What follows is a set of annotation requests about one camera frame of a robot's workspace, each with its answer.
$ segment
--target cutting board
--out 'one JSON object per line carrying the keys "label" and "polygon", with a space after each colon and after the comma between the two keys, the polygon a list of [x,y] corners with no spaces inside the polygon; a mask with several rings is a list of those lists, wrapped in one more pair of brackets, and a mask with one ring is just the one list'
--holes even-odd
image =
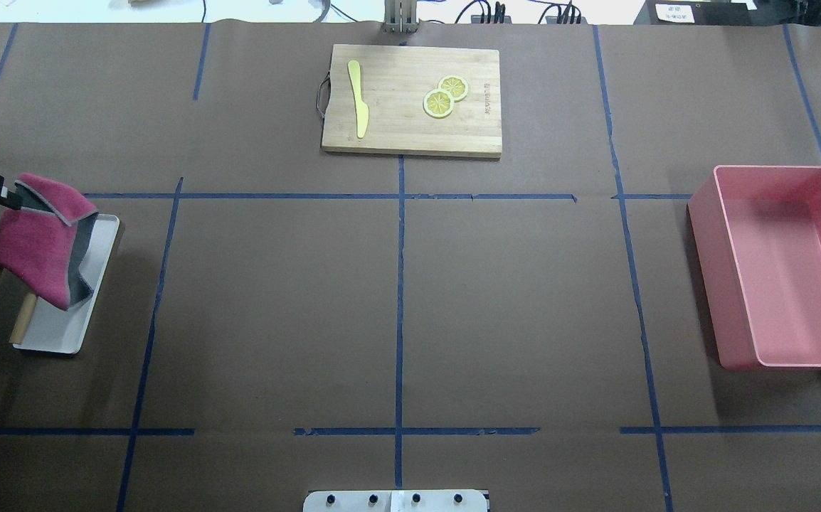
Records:
{"label": "cutting board", "polygon": [[[362,97],[369,106],[362,139],[356,136],[350,60],[359,61]],[[482,159],[502,155],[498,50],[335,45],[330,74],[323,150]],[[423,97],[446,75],[465,78],[468,96],[455,103],[452,114],[434,119],[423,110]]]}

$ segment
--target pink box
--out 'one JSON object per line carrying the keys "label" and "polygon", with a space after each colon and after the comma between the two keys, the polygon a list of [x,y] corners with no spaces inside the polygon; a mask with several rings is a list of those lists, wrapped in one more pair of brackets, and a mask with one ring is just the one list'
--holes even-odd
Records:
{"label": "pink box", "polygon": [[717,166],[689,214],[720,364],[821,370],[821,166]]}

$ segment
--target citrus slice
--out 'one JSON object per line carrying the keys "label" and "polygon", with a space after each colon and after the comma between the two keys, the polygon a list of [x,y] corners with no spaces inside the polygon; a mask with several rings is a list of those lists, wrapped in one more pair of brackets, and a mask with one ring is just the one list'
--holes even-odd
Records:
{"label": "citrus slice", "polygon": [[423,97],[423,110],[436,119],[446,117],[454,107],[454,98],[445,90],[431,90]]}
{"label": "citrus slice", "polygon": [[469,87],[467,81],[459,75],[446,75],[439,80],[439,88],[451,94],[453,100],[460,101],[467,97]]}

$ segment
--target washcloth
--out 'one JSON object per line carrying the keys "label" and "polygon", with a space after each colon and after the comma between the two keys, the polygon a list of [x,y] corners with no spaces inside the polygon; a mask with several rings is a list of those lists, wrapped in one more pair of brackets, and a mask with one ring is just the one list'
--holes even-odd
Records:
{"label": "washcloth", "polygon": [[85,301],[91,286],[79,272],[88,252],[97,208],[69,185],[20,175],[21,210],[0,218],[0,266],[60,310]]}

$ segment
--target knife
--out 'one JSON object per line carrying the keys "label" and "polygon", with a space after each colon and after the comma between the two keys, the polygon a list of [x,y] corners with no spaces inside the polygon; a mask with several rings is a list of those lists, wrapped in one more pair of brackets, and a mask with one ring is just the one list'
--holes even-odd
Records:
{"label": "knife", "polygon": [[366,127],[369,125],[369,106],[363,102],[361,94],[361,74],[359,62],[348,61],[348,74],[351,75],[351,87],[354,90],[354,107],[356,108],[356,138],[366,136]]}

